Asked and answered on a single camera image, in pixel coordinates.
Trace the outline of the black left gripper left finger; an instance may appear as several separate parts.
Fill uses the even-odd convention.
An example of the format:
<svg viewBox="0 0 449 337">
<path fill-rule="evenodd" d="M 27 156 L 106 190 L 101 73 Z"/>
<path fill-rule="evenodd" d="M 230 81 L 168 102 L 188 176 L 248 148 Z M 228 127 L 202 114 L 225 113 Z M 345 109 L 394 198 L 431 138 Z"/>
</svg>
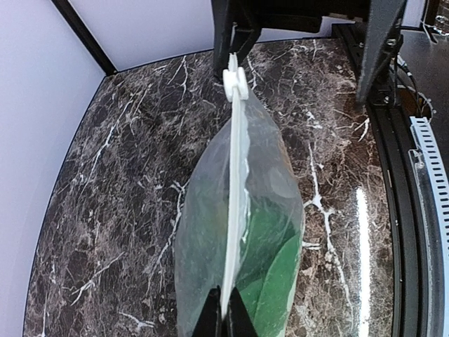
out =
<svg viewBox="0 0 449 337">
<path fill-rule="evenodd" d="M 209 291 L 201 310 L 192 337 L 220 337 L 222 334 L 222 314 L 220 307 L 220 288 Z"/>
</svg>

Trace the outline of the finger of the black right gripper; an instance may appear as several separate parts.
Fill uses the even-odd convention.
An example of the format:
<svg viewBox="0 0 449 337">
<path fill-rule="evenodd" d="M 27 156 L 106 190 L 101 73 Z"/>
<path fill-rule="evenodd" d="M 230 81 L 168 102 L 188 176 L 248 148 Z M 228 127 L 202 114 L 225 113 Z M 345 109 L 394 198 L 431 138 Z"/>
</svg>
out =
<svg viewBox="0 0 449 337">
<path fill-rule="evenodd" d="M 358 107 L 366 104 L 373 88 L 385 87 L 391 59 L 401 47 L 401 24 L 406 1 L 371 1 L 360 76 L 356 90 Z"/>
<path fill-rule="evenodd" d="M 254 1 L 212 0 L 214 24 L 213 74 L 222 83 L 229 55 L 235 53 L 241 65 L 261 35 Z"/>
</svg>

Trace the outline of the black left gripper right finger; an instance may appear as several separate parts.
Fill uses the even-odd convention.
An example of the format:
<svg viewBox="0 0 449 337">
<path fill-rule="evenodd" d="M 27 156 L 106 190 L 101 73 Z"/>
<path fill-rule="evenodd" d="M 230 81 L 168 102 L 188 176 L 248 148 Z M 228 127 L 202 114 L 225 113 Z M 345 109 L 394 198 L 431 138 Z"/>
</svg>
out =
<svg viewBox="0 0 449 337">
<path fill-rule="evenodd" d="M 226 336 L 257 337 L 256 330 L 237 288 L 232 290 L 227 307 Z"/>
</svg>

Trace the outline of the clear zip top bag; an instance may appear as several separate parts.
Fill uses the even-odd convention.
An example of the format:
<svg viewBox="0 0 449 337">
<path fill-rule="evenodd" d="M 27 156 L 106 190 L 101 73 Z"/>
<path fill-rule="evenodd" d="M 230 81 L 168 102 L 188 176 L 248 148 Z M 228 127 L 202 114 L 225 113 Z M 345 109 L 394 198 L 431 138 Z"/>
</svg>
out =
<svg viewBox="0 0 449 337">
<path fill-rule="evenodd" d="M 235 54 L 222 73 L 232 115 L 210 141 L 187 188 L 175 237 L 175 294 L 177 332 L 192 336 L 206 296 L 224 285 L 225 308 L 238 272 L 239 239 L 245 230 L 249 205 L 248 177 L 251 117 L 271 117 L 246 81 Z"/>
</svg>

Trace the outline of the green fake vegetable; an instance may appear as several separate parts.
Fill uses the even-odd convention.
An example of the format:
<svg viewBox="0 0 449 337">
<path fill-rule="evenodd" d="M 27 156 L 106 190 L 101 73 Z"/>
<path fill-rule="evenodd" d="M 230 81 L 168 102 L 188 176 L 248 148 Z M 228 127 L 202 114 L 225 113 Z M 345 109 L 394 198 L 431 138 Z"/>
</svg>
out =
<svg viewBox="0 0 449 337">
<path fill-rule="evenodd" d="M 239 290 L 257 336 L 284 336 L 300 264 L 302 198 L 274 120 L 249 118 L 248 135 L 249 205 L 231 292 Z M 220 305 L 221 336 L 226 336 L 228 304 Z"/>
</svg>

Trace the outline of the black left frame post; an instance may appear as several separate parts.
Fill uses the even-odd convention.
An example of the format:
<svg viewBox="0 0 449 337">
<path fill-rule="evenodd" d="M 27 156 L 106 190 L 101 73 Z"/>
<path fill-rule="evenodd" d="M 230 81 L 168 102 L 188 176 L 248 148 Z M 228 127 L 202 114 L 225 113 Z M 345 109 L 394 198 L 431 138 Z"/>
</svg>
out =
<svg viewBox="0 0 449 337">
<path fill-rule="evenodd" d="M 100 66 L 107 76 L 117 73 L 117 69 L 112 61 L 103 51 L 95 37 L 91 34 L 87 26 L 83 23 L 80 16 L 76 13 L 68 0 L 51 1 L 61 16 L 65 19 L 75 35 L 79 38 L 83 46 L 87 49 L 96 63 Z"/>
</svg>

